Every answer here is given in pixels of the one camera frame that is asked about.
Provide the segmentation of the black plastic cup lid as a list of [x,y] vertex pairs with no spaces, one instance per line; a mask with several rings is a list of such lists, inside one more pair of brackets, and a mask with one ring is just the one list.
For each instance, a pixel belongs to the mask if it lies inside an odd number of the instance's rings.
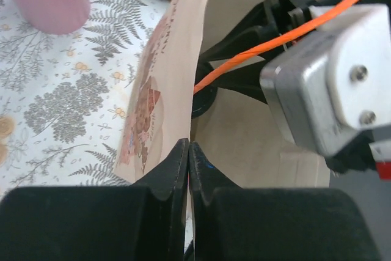
[[[198,84],[214,68],[209,62],[199,62],[197,64],[195,83]],[[196,119],[206,113],[214,103],[217,96],[217,87],[206,86],[204,89],[194,94],[192,101],[191,119]]]

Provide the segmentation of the brown paper gift bag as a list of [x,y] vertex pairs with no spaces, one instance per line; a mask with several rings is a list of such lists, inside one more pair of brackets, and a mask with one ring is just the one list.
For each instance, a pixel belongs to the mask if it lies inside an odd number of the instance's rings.
[[190,116],[195,55],[211,47],[262,0],[177,0],[174,40],[153,53],[174,14],[170,5],[141,54],[130,95],[114,174],[134,183],[169,154],[181,138],[196,140],[217,167],[244,188],[336,186],[357,193],[375,174],[368,161],[331,164],[282,137],[268,107],[222,90],[199,119]]

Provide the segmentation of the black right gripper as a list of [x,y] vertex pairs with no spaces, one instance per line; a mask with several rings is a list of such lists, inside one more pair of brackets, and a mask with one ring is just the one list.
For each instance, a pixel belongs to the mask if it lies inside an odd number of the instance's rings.
[[[200,55],[200,61],[230,59],[275,37],[299,27],[313,17],[309,7],[335,6],[342,0],[275,0],[257,4],[220,42]],[[359,0],[358,4],[385,4],[390,0]],[[267,104],[260,75],[267,62],[256,62],[231,70],[215,79],[213,87],[232,90]]]

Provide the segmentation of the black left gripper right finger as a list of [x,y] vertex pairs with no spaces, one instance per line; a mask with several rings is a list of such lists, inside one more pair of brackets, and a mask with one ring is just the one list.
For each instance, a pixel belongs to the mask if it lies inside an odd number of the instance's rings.
[[330,188],[242,188],[189,146],[196,260],[380,260],[355,202]]

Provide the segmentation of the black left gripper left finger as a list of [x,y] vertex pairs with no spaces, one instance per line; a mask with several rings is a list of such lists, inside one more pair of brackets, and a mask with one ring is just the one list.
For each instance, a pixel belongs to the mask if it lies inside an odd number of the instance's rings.
[[1,201],[2,260],[182,260],[189,141],[128,186],[21,187]]

